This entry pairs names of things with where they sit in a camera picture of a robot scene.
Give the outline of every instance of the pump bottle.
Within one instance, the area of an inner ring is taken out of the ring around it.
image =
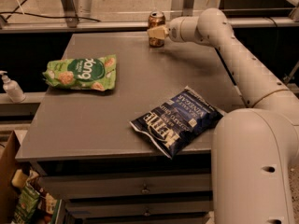
[[[22,102],[26,96],[22,91],[21,87],[15,80],[11,80],[8,76],[5,75],[6,71],[0,71],[0,75],[3,80],[3,89],[7,93],[8,97],[13,103]]]

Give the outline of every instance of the white robotic arm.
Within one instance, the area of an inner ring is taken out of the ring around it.
[[[158,38],[159,29],[149,31]],[[176,42],[218,50],[247,109],[224,116],[212,145],[216,224],[295,224],[288,168],[299,162],[299,101],[242,43],[216,8],[170,21]]]

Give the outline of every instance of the hand sanitizer bottle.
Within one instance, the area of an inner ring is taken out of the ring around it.
[[[7,93],[8,97],[13,103],[22,102],[26,96],[22,91],[21,87],[15,80],[11,80],[8,76],[5,75],[6,71],[0,71],[0,75],[3,80],[3,89]]]

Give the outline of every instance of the soda can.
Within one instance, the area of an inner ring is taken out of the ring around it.
[[[152,28],[164,24],[165,24],[165,15],[163,14],[162,11],[152,11],[149,14],[148,28]],[[157,39],[154,37],[149,37],[149,45],[151,47],[159,48],[164,45],[164,40]]]

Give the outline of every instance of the blue chip bag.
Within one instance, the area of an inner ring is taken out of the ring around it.
[[[189,87],[149,113],[130,122],[172,159],[195,137],[215,127],[222,114]]]

